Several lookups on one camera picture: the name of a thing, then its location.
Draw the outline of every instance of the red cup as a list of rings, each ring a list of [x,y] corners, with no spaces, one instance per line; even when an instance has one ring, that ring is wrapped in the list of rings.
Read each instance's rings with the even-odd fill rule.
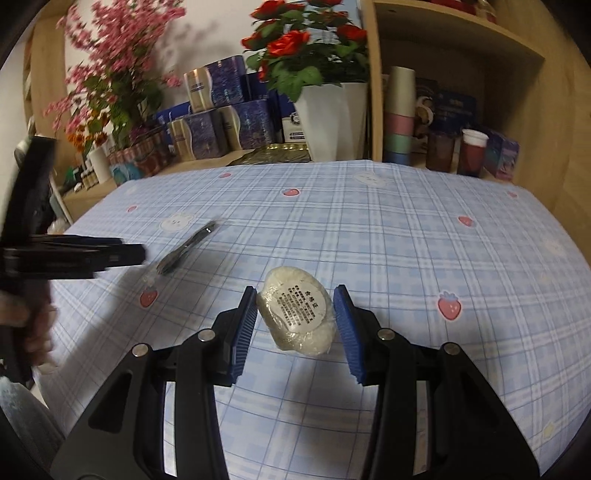
[[[476,130],[463,130],[462,146],[460,148],[460,162],[457,174],[468,177],[480,177],[484,164],[488,135]]]

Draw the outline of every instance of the white flower pot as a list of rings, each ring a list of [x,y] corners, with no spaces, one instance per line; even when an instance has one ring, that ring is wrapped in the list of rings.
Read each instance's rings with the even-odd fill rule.
[[[304,87],[295,109],[312,161],[357,160],[363,156],[366,83]]]

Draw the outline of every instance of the metal screw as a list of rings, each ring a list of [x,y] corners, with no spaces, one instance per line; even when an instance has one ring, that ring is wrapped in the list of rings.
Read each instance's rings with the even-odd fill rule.
[[[461,352],[460,346],[457,343],[446,343],[443,349],[448,355],[457,355]]]
[[[146,345],[145,343],[138,343],[136,346],[132,348],[131,353],[134,354],[134,356],[144,356],[149,351],[150,349],[148,345]]]
[[[205,330],[201,330],[197,333],[197,338],[202,342],[209,342],[216,337],[216,332],[211,330],[211,328],[206,328]]]
[[[394,332],[394,330],[391,330],[389,328],[382,328],[381,330],[378,330],[378,337],[382,340],[394,340],[395,336],[396,333]]]

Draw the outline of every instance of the stack of paper cups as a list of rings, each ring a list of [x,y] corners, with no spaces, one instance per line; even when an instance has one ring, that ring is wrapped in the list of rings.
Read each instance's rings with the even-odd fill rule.
[[[384,162],[410,165],[416,103],[414,70],[392,67],[384,105]]]

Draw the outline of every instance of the human hand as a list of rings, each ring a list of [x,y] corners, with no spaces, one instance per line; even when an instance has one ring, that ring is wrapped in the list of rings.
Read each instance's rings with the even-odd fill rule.
[[[31,310],[25,301],[0,290],[0,325],[27,327],[23,348],[34,367],[46,363],[49,352],[53,349],[50,332],[56,321],[57,310],[50,302],[51,297],[47,295],[47,300],[43,302],[31,324],[27,325]]]

